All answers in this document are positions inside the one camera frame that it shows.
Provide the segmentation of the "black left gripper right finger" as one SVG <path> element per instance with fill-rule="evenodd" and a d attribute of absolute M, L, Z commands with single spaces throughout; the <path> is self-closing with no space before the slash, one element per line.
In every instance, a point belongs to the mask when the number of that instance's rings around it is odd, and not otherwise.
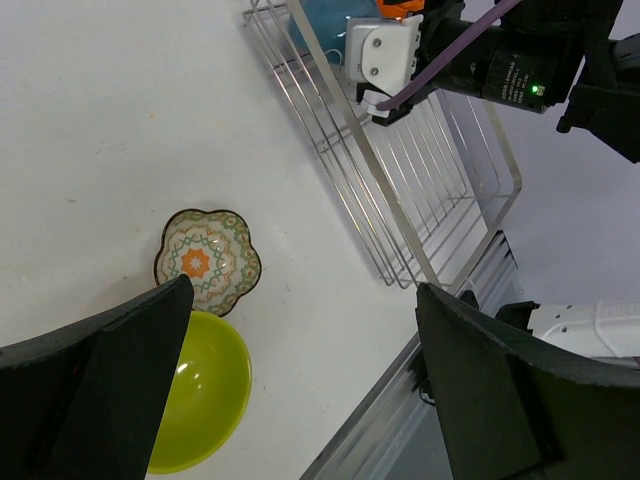
<path fill-rule="evenodd" d="M 639 373 L 552 346 L 432 284 L 416 320 L 456 479 L 636 479 Z"/>

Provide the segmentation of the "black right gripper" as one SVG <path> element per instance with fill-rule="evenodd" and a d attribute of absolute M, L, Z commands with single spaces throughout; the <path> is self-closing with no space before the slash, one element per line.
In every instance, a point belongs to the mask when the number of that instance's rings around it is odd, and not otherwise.
<path fill-rule="evenodd" d="M 583 1 L 521 1 L 384 120 L 391 125 L 440 89 L 543 113 L 562 103 L 581 64 Z"/>

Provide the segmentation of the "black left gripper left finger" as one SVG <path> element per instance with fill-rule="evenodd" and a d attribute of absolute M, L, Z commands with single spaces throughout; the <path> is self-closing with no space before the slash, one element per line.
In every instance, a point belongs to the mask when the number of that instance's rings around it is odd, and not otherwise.
<path fill-rule="evenodd" d="M 193 298 L 181 275 L 2 347 L 2 478 L 144 478 Z"/>

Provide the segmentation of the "lime green bowl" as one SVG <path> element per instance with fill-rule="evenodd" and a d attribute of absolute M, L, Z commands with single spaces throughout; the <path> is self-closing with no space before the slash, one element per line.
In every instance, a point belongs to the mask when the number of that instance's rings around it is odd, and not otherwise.
<path fill-rule="evenodd" d="M 148 472 L 181 472 L 219 450 L 240 424 L 251 386 L 241 335 L 220 317 L 192 312 Z"/>

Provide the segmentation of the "white bowl orange outside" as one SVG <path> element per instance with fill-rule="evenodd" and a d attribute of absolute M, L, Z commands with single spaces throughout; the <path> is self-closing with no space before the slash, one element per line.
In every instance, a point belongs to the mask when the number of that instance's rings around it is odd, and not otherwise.
<path fill-rule="evenodd" d="M 424 10 L 425 0 L 377 0 L 377 8 L 383 18 L 404 19 Z"/>

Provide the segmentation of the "blue ceramic bowl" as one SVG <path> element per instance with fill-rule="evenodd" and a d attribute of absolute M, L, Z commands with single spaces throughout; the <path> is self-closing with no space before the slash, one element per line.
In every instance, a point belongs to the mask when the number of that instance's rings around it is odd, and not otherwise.
<path fill-rule="evenodd" d="M 308 0 L 300 4 L 323 52 L 333 65 L 343 63 L 349 20 L 381 18 L 373 0 Z"/>

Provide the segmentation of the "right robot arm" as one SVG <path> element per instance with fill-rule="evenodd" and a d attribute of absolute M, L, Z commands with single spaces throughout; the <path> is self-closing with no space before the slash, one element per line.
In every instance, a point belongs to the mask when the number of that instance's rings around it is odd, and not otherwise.
<path fill-rule="evenodd" d="M 383 110 L 404 114 L 442 90 L 493 104 L 542 114 L 566 103 L 556 131 L 589 135 L 639 172 L 639 32 L 609 36 L 624 1 L 494 1 L 475 22 L 460 20 L 464 1 L 382 1 L 424 15 L 417 47 L 418 70 Z M 584 212 L 607 213 L 614 220 L 634 213 L 639 191 L 624 205 L 605 212 L 605 197 L 622 189 L 605 185 L 608 168 L 573 194 Z M 577 305 L 508 304 L 498 320 L 564 350 L 599 360 L 633 359 L 639 369 L 639 298 L 589 300 Z"/>

